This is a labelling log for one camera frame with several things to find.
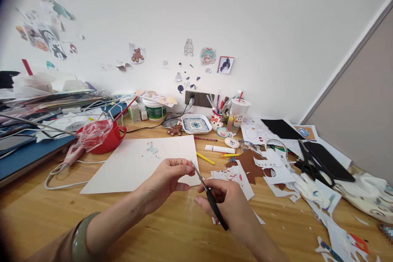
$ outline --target yellow marker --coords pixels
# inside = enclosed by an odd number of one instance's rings
[[[215,164],[216,164],[216,163],[213,162],[212,160],[209,160],[207,157],[201,155],[199,152],[196,152],[196,155],[197,155],[198,157],[203,158],[205,161],[209,162],[209,163],[212,164],[212,165],[215,165]]]
[[[224,155],[222,155],[223,157],[225,157],[225,158],[231,158],[231,157],[233,157],[233,156],[240,156],[241,154],[224,154]]]

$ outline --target white glue stick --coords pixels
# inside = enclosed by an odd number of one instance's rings
[[[226,152],[229,154],[235,154],[236,150],[229,148],[229,147],[217,147],[213,145],[206,145],[205,150],[210,150],[210,151],[217,151],[217,152]]]

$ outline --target black phone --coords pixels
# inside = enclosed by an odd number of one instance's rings
[[[323,167],[332,178],[342,181],[355,182],[355,178],[332,156],[330,152],[321,144],[315,142],[305,142],[304,145],[310,154]]]

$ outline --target scissors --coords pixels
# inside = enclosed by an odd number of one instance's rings
[[[330,177],[323,170],[323,168],[314,161],[308,148],[303,144],[303,141],[299,139],[298,142],[299,142],[300,150],[303,153],[304,161],[303,162],[297,161],[295,163],[295,166],[299,168],[302,171],[302,173],[307,173],[308,175],[310,175],[313,180],[318,179],[326,186],[332,188],[335,185],[334,179]]]
[[[203,184],[203,187],[205,188],[206,195],[208,196],[208,200],[209,200],[210,205],[212,206],[213,212],[215,213],[217,219],[220,221],[220,223],[221,223],[222,227],[224,228],[224,230],[228,230],[228,225],[226,224],[224,218],[223,218],[222,215],[221,215],[220,210],[219,210],[218,207],[217,207],[216,199],[214,198],[214,196],[213,196],[212,192],[210,191],[210,189],[209,189],[209,188],[206,186],[206,184],[203,182],[203,179],[202,179],[201,175],[199,174],[198,169],[196,168],[196,166],[194,165],[194,163],[193,163],[191,160],[190,160],[190,162],[191,162],[192,165],[194,166],[195,172],[197,173],[197,175],[198,175],[198,177],[199,177],[199,180],[201,180],[201,182],[202,182],[202,184]]]

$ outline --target red pen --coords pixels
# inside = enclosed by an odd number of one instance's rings
[[[195,137],[194,139],[201,139],[201,140],[210,140],[210,141],[217,141],[217,139],[211,139],[211,138],[202,138],[202,137]]]

